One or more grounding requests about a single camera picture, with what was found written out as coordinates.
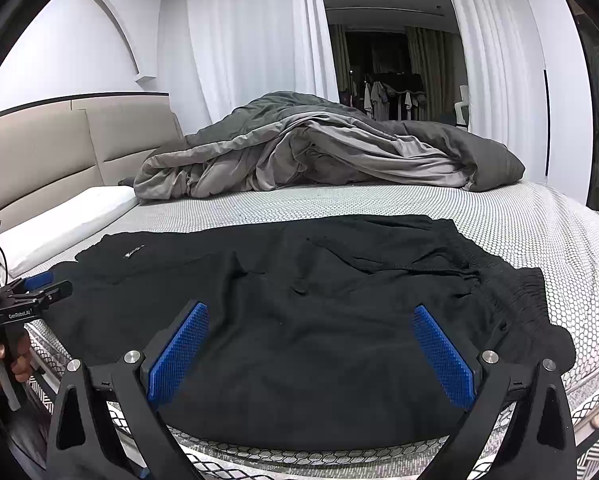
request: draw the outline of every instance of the gray duvet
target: gray duvet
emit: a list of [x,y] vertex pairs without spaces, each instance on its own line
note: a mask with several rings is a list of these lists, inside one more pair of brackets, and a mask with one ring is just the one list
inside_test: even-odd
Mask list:
[[161,200],[368,180],[485,191],[523,172],[503,144],[454,126],[377,122],[313,95],[275,92],[155,150],[134,189]]

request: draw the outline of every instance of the beige headboard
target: beige headboard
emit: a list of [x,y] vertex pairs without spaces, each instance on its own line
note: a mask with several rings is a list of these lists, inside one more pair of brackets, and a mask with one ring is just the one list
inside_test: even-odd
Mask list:
[[167,94],[72,96],[2,112],[1,230],[89,187],[116,186],[181,137]]

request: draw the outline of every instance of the black sweatpants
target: black sweatpants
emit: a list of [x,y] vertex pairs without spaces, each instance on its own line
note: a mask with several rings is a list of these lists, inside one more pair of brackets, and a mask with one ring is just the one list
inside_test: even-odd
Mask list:
[[461,410],[413,336],[420,304],[478,349],[508,323],[495,348],[508,362],[548,357],[564,372],[575,361],[570,334],[548,319],[541,271],[513,269],[449,220],[123,233],[52,270],[74,293],[46,321],[90,365],[143,349],[189,300],[208,305],[209,336],[161,413],[193,436],[241,446],[367,449],[449,434]]

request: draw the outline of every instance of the metal screw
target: metal screw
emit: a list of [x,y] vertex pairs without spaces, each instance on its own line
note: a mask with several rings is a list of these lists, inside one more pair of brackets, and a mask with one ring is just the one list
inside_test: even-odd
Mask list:
[[137,350],[131,350],[130,352],[126,352],[124,360],[129,364],[133,364],[139,361],[140,357],[142,357],[142,354],[140,354]]
[[553,359],[544,359],[541,363],[544,365],[544,368],[549,372],[554,372],[555,370],[557,370],[557,365],[555,364],[555,361],[553,361]]
[[81,361],[79,359],[73,359],[73,361],[70,361],[67,365],[66,365],[66,369],[69,372],[76,372],[78,370],[78,368],[80,368],[81,366]]
[[490,365],[494,365],[499,361],[499,355],[492,350],[484,350],[482,352],[482,359]]

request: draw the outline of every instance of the textured blue pad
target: textured blue pad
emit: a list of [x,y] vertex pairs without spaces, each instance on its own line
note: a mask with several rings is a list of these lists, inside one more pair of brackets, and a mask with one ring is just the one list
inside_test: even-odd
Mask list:
[[42,288],[43,286],[52,283],[53,279],[53,273],[50,270],[47,270],[46,272],[40,272],[39,274],[24,280],[24,290],[35,290],[36,288]]
[[470,410],[475,400],[473,373],[423,305],[415,309],[413,330],[451,402]]
[[148,374],[147,398],[153,407],[173,399],[208,331],[208,308],[198,303]]

